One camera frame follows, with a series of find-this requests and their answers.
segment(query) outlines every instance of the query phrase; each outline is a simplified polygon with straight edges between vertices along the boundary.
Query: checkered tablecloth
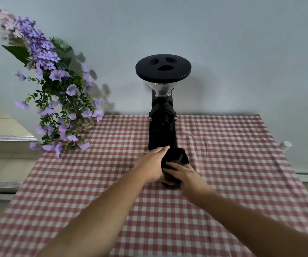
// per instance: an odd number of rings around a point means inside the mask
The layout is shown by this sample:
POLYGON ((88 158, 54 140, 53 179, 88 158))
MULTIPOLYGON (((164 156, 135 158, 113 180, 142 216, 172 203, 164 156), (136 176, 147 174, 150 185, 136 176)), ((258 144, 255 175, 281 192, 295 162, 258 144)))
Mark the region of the checkered tablecloth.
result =
MULTIPOLYGON (((147 116, 106 116, 91 147, 46 152, 0 218, 0 256, 33 256, 147 150, 147 116)), ((180 115, 179 147, 214 190, 308 233, 308 193, 259 116, 180 115)), ((144 186, 111 256, 252 256, 179 190, 144 186)))

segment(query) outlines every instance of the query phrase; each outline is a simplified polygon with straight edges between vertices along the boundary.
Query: black coffee grinder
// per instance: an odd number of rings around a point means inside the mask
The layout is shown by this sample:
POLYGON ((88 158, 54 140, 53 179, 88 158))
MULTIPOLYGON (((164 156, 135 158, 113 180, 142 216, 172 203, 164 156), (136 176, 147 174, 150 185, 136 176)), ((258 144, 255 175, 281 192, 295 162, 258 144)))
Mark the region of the black coffee grinder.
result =
MULTIPOLYGON (((171 168, 166 161, 187 164, 189 160, 184 149, 177 147, 175 121, 177 113, 173 109, 172 90, 178 81, 185 79, 191 73, 191 63, 183 57, 158 54, 145 57, 136 64, 136 74, 145 80, 152 88, 152 111, 149 113, 148 149, 170 146, 162 159, 162 168, 171 168)), ((180 187, 180 180, 164 172, 167 181, 174 185, 163 185, 170 189, 180 187)))

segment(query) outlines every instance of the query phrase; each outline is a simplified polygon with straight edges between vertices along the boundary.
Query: red gingham tablecloth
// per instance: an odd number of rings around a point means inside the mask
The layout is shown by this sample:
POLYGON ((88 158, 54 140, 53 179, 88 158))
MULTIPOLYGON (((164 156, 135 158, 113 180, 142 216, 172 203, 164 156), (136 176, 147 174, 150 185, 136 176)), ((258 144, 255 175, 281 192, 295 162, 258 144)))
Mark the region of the red gingham tablecloth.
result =
MULTIPOLYGON (((147 150, 148 117, 108 115, 87 151, 46 152, 0 218, 0 256, 33 256, 147 150)), ((214 190, 308 233, 308 193, 259 116, 180 115, 179 147, 214 190)), ((252 256, 179 190, 144 186, 111 256, 252 256)))

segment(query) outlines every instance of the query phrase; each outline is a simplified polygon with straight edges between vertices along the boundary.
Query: person's left hand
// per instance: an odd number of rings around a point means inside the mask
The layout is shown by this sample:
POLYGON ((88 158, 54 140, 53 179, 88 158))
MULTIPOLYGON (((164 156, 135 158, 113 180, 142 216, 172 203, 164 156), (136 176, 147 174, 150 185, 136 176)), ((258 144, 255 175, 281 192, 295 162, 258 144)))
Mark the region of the person's left hand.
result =
POLYGON ((161 169, 161 160, 168 149, 169 146, 158 147, 138 157, 134 170, 143 173, 146 183, 160 181, 173 185, 173 183, 165 180, 165 175, 161 169))

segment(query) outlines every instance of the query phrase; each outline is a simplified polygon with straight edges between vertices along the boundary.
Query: person's right hand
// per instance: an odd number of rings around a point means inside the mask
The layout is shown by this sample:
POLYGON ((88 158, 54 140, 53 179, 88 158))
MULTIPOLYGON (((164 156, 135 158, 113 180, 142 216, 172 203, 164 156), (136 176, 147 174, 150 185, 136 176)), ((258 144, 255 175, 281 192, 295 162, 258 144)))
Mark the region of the person's right hand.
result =
POLYGON ((166 164, 176 169, 170 170, 165 168, 164 171, 181 180, 180 188, 182 195, 192 204, 202 207, 200 205, 202 196, 212 192, 211 187, 190 164, 186 164, 185 166, 173 162, 166 162, 166 164))

